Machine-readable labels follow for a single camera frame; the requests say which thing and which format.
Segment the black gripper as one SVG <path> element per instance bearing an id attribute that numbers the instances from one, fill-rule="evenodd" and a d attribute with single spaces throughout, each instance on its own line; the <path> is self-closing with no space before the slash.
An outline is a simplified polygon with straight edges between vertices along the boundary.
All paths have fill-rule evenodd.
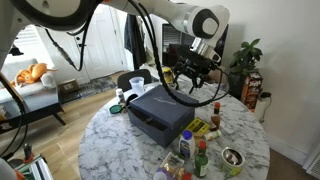
<path id="1" fill-rule="evenodd" d="M 191 94 L 195 88 L 201 88 L 203 86 L 205 80 L 204 76 L 211 70 L 217 68 L 217 65 L 211 59 L 191 51 L 187 46 L 178 47 L 177 55 L 179 60 L 173 68 L 173 83 L 175 84 L 175 90 L 179 90 L 180 87 L 178 83 L 180 74 L 192 77 L 193 86 L 189 90 L 189 94 Z"/>

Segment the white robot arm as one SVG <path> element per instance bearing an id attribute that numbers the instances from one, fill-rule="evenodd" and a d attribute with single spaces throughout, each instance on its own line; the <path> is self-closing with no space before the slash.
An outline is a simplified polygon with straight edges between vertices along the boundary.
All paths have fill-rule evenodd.
<path id="1" fill-rule="evenodd" d="M 230 11 L 222 5 L 172 0 L 0 0 L 0 63 L 5 62 L 17 35 L 25 27 L 80 30 L 105 8 L 136 16 L 157 16 L 210 47 L 216 46 L 230 19 Z"/>

